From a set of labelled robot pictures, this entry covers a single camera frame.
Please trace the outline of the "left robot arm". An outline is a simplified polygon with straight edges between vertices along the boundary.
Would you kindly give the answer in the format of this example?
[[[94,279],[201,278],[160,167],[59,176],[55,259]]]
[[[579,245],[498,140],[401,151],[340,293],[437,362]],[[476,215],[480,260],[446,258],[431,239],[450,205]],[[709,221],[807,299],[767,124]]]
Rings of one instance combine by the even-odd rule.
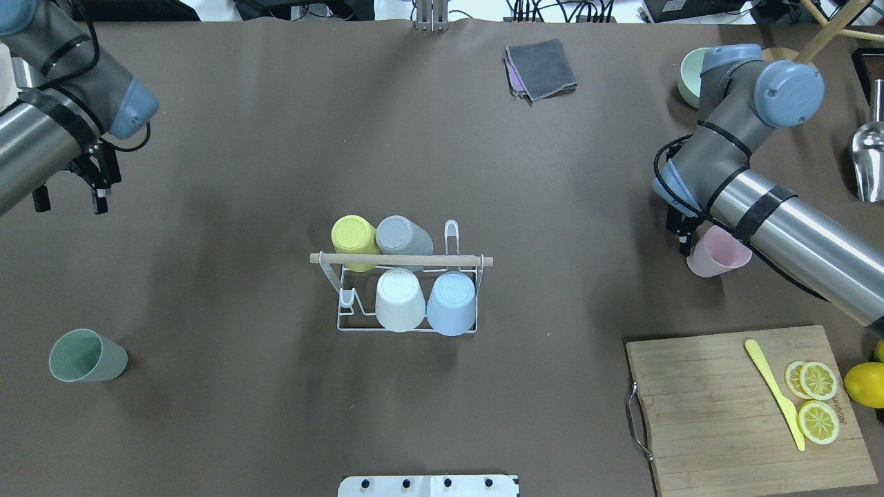
[[[157,97],[54,2],[3,1],[2,42],[35,84],[2,111],[1,211],[28,195],[50,210],[46,182],[69,170],[91,188],[94,212],[106,212],[121,176],[119,147],[104,136],[149,129]]]

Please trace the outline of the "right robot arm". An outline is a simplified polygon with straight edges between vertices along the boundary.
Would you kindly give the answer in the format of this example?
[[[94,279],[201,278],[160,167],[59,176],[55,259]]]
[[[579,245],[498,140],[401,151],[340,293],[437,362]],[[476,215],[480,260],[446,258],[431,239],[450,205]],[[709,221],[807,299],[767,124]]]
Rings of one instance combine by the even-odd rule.
[[[757,44],[705,51],[694,134],[654,170],[653,190],[687,217],[722,224],[859,324],[882,333],[882,252],[749,167],[770,134],[808,120],[825,85],[809,65],[763,60]]]

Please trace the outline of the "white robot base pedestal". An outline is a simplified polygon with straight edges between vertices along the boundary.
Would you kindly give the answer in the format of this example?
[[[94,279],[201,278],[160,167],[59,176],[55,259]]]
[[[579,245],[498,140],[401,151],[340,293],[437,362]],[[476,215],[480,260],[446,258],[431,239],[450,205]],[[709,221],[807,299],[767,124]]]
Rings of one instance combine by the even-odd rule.
[[[338,496],[519,496],[517,476],[454,474],[353,476],[338,486]]]

